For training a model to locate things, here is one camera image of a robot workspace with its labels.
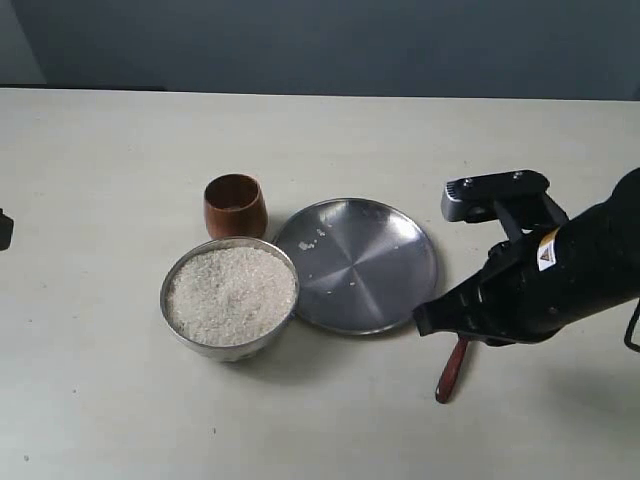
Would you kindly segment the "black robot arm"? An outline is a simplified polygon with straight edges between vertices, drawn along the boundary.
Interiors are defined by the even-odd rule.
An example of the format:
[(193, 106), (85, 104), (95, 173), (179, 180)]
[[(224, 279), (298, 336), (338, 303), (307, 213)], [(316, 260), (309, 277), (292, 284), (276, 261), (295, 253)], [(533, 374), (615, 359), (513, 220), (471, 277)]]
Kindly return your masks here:
[(445, 185), (446, 220), (497, 220), (507, 236), (483, 267), (413, 311), (422, 336), (453, 332), (490, 346), (545, 341), (565, 326), (639, 296), (639, 172), (569, 218), (533, 170)]

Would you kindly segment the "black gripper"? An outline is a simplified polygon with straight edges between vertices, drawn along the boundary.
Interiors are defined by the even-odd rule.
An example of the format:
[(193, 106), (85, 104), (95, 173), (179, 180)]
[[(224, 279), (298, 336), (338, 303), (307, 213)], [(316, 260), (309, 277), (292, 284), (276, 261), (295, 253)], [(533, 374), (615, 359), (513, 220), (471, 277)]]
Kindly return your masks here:
[(551, 338), (575, 322), (573, 236), (565, 224), (493, 247), (471, 285), (413, 309), (419, 335), (456, 333), (490, 347)]

